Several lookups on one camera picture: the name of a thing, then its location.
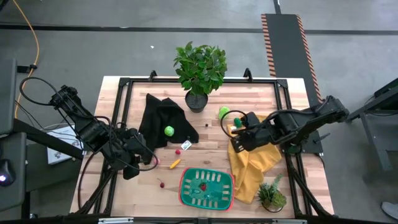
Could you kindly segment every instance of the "wooden table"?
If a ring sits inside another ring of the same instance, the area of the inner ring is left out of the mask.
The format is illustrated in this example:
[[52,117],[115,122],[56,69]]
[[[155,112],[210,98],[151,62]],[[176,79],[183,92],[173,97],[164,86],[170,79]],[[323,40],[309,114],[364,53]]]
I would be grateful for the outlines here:
[[[120,77],[104,77],[95,115],[112,117],[116,92]],[[302,110],[308,107],[307,93],[302,78],[288,78],[290,99],[292,107]],[[185,104],[185,92],[179,83],[135,83],[132,89],[128,127],[139,127],[146,106],[146,94],[150,93],[159,99],[170,97],[185,111],[185,116],[199,133],[199,143],[181,155],[176,155],[175,150],[180,149],[180,144],[169,143],[167,147],[156,150],[160,165],[149,172],[141,172],[131,180],[124,180],[119,172],[112,216],[128,217],[218,217],[218,218],[292,218],[294,211],[290,196],[289,180],[285,159],[269,172],[264,174],[264,181],[272,182],[277,174],[284,176],[280,182],[280,191],[287,197],[287,205],[279,213],[269,213],[257,201],[247,205],[235,200],[232,209],[228,212],[204,210],[182,205],[178,200],[178,185],[181,174],[186,167],[202,167],[230,172],[227,155],[228,137],[222,132],[218,121],[218,111],[222,106],[231,110],[242,110],[246,113],[253,111],[256,114],[267,115],[276,110],[274,87],[270,84],[224,84],[218,91],[213,91],[206,108],[201,113],[192,113]],[[121,103],[119,119],[121,119],[123,103]],[[173,170],[169,169],[171,163],[181,158],[181,163]],[[324,208],[333,213],[331,198],[326,181],[322,162],[314,155],[302,155],[307,185]],[[82,202],[85,202],[98,185],[103,163],[102,155],[93,158],[88,166],[82,184]],[[165,188],[159,187],[159,179],[165,183]],[[303,197],[297,185],[297,194],[300,208],[305,212]],[[78,209],[77,188],[71,212]]]

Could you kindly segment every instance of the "concrete floor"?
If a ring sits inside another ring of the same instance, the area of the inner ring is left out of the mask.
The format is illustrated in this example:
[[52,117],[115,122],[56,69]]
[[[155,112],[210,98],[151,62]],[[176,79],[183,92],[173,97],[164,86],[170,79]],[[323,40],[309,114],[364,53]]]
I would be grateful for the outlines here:
[[[261,28],[260,14],[274,13],[271,0],[19,2],[33,24],[71,26]],[[280,5],[282,13],[299,14],[305,29],[398,29],[397,1],[280,0]],[[12,2],[0,12],[0,22],[24,23]],[[103,76],[148,75],[151,70],[173,75],[174,49],[190,40],[224,48],[228,76],[241,76],[246,67],[256,77],[269,76],[262,34],[40,31],[37,35],[40,59],[35,76],[58,87],[74,86],[91,112],[95,110]],[[339,98],[350,111],[397,78],[398,35],[308,35],[307,39],[322,95]],[[35,57],[30,31],[0,30],[0,49],[0,59],[17,58],[20,64],[30,64]],[[35,81],[26,86],[26,92],[40,101],[48,101],[52,95],[52,90]],[[61,120],[51,108],[26,100],[21,103],[43,125]],[[19,116],[27,121],[24,114]],[[392,176],[364,181],[369,170],[376,169],[377,159],[359,120],[326,125],[320,132],[331,133],[322,144],[335,213],[345,218],[393,222],[379,204],[383,200],[398,203],[398,182]],[[391,159],[397,167],[398,157],[391,155]],[[75,182],[33,194],[32,211],[42,217],[67,214]],[[3,214],[6,215],[1,219],[15,218],[18,208]]]

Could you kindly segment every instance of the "green leafy plant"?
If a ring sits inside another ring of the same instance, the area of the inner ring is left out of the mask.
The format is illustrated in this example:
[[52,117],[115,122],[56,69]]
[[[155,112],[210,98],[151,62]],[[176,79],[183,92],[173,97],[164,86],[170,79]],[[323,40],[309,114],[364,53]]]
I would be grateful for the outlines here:
[[207,45],[192,48],[192,41],[185,48],[176,49],[174,67],[180,63],[175,72],[180,76],[178,82],[184,90],[190,90],[193,95],[203,95],[223,84],[227,71],[224,50]]
[[279,174],[271,185],[267,183],[260,185],[258,196],[263,206],[278,210],[286,205],[286,197],[278,191],[281,178],[282,174]]

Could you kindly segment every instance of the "green tray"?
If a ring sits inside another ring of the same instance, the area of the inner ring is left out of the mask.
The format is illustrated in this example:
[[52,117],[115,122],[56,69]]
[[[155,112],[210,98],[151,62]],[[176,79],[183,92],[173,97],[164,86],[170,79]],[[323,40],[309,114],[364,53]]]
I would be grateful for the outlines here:
[[234,200],[234,179],[226,172],[187,168],[180,180],[181,203],[197,208],[228,210]]

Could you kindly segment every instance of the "yellow cloth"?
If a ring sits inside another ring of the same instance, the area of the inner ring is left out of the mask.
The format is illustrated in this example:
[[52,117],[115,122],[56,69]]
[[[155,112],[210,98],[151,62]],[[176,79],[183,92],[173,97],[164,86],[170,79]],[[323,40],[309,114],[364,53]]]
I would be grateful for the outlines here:
[[[266,118],[266,116],[257,117],[260,121]],[[244,203],[253,201],[259,185],[264,181],[263,172],[269,171],[282,159],[278,148],[272,144],[258,147],[251,152],[236,153],[231,141],[228,144],[228,156],[235,178],[235,198]]]

